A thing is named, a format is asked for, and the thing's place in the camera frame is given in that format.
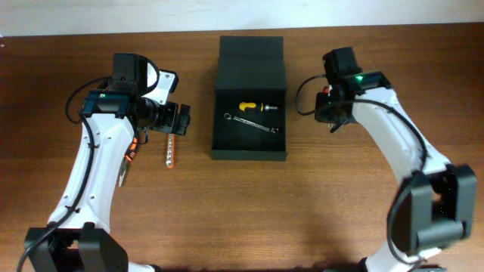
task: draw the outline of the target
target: screwdriver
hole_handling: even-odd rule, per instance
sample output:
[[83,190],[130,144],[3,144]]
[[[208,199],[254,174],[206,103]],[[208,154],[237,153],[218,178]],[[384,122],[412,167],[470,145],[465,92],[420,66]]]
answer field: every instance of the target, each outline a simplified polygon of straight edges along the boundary
[[242,111],[269,111],[269,110],[278,110],[276,106],[272,106],[269,104],[263,103],[254,103],[254,102],[242,102],[239,104],[239,109]]

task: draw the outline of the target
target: silver wrench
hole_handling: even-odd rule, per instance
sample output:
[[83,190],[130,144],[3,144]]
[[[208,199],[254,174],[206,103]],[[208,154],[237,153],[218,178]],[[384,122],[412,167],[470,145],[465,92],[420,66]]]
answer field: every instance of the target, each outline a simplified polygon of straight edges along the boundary
[[246,125],[251,125],[253,127],[260,128],[263,131],[272,132],[272,133],[278,133],[279,132],[279,128],[268,128],[268,127],[265,127],[263,125],[256,124],[255,122],[251,122],[249,120],[242,119],[240,117],[236,117],[236,116],[232,117],[232,115],[230,115],[229,113],[224,114],[224,118],[227,119],[227,120],[235,120],[235,121],[238,121],[238,122],[242,122]]

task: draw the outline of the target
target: wooden table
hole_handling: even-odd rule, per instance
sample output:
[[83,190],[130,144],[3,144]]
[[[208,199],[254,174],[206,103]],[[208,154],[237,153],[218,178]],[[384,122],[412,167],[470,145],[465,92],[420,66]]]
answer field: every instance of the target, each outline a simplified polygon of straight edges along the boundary
[[[212,161],[214,84],[220,35],[284,36],[286,162]],[[29,227],[45,226],[67,183],[81,128],[67,97],[111,73],[115,52],[142,54],[175,70],[171,100],[188,104],[177,165],[164,166],[165,137],[152,133],[126,185],[116,189],[111,235],[130,260],[191,269],[266,269],[357,262],[386,235],[397,186],[360,125],[330,134],[296,114],[302,80],[321,57],[353,46],[365,71],[381,70],[418,128],[479,183],[472,237],[432,258],[450,271],[484,266],[484,24],[364,26],[6,38],[0,48],[0,270],[13,270]],[[309,109],[325,81],[303,95]],[[80,107],[83,93],[74,103]]]

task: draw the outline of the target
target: white wall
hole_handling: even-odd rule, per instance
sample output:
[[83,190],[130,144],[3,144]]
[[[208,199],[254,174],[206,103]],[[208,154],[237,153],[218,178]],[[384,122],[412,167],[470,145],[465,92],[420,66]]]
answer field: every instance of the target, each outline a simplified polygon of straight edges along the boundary
[[0,0],[4,36],[484,21],[484,0]]

